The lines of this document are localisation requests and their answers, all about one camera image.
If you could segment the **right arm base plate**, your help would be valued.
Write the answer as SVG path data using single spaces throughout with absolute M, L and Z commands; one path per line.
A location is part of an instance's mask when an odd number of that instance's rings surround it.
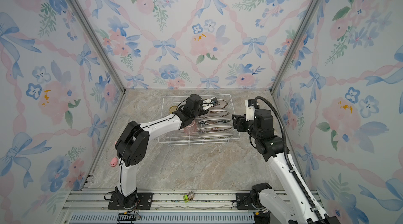
M 237 192 L 235 194 L 235 201 L 233 207 L 238 210 L 258 210 L 257 204 L 254 203 L 253 198 L 249 192 Z

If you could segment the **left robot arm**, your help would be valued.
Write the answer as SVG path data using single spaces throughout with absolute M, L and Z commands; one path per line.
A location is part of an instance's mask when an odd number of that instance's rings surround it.
M 216 97 L 205 100 L 200 95 L 192 94 L 164 118 L 141 124 L 132 121 L 126 126 L 115 143 L 119 159 L 119 181 L 112 197 L 120 207 L 133 209 L 139 202 L 137 165 L 145 158 L 149 141 L 189 126 L 217 104 Z

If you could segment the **plate with green rim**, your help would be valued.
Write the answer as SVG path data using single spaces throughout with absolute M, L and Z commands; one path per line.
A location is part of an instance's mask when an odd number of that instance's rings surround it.
M 228 102 L 223 99 L 217 99 L 217 102 L 213 106 L 213 108 L 225 109 L 228 106 Z

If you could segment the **plate with orange pattern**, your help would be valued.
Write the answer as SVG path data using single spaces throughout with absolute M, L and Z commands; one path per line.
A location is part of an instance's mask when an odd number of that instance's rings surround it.
M 216 132 L 216 131 L 225 131 L 232 129 L 232 127 L 228 124 L 209 124 L 205 125 L 198 130 L 201 132 Z

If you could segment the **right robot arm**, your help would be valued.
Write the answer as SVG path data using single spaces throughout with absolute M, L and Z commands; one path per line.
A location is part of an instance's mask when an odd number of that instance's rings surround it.
M 275 134 L 274 118 L 270 110 L 258 109 L 254 115 L 232 115 L 233 127 L 248 133 L 254 147 L 275 172 L 289 198 L 286 203 L 270 185 L 261 183 L 251 189 L 257 208 L 269 210 L 282 224 L 338 224 L 318 203 L 299 174 L 289 154 L 286 142 Z

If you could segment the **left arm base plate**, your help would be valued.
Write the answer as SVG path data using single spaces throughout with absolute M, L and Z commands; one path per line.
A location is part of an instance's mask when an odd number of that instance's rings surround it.
M 134 192 L 125 197 L 119 191 L 113 192 L 108 200 L 109 210 L 150 210 L 153 201 L 151 192 Z

